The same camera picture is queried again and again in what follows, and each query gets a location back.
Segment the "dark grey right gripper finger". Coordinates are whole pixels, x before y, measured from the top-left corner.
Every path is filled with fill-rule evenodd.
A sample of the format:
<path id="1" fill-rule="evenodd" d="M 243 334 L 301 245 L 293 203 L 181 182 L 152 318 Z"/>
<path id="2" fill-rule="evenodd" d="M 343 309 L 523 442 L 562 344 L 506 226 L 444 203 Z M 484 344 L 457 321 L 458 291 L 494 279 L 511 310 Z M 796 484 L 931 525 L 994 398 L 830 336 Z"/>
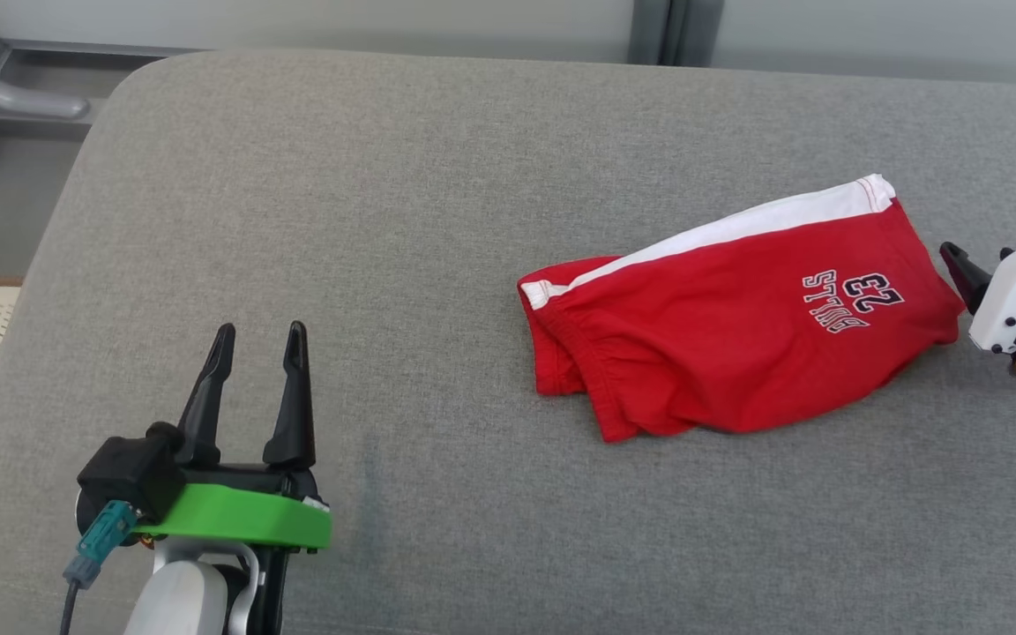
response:
<path id="1" fill-rule="evenodd" d="M 940 244 L 939 256 L 946 265 L 957 294 L 964 302 L 965 310 L 975 315 L 985 300 L 985 293 L 992 279 L 991 273 L 976 265 L 967 251 L 955 243 Z"/>

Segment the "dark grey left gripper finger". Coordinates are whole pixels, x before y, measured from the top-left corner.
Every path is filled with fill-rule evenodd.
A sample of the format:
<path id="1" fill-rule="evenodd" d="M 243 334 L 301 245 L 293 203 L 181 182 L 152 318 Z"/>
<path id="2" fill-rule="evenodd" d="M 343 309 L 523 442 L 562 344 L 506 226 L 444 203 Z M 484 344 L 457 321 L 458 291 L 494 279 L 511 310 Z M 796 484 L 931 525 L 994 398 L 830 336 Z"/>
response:
<path id="1" fill-rule="evenodd" d="M 183 433 L 182 449 L 175 454 L 181 467 L 215 467 L 220 462 L 217 438 L 223 385 L 230 377 L 236 328 L 225 323 L 215 333 L 197 381 L 187 399 L 178 429 Z"/>
<path id="2" fill-rule="evenodd" d="M 285 343 L 285 385 L 274 431 L 265 443 L 262 460 L 269 467 L 313 467 L 316 463 L 313 394 L 307 329 L 290 323 Z"/>

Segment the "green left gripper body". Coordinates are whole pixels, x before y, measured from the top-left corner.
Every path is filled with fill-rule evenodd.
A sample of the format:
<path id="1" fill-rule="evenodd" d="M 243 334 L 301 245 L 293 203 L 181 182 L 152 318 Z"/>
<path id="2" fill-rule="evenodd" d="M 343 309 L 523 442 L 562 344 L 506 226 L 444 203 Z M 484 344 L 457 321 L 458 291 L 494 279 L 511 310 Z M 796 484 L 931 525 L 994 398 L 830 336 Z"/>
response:
<path id="1" fill-rule="evenodd" d="M 134 535 L 218 539 L 315 552 L 330 547 L 333 519 L 310 470 L 254 473 L 262 485 L 187 483 L 161 521 L 138 520 Z"/>

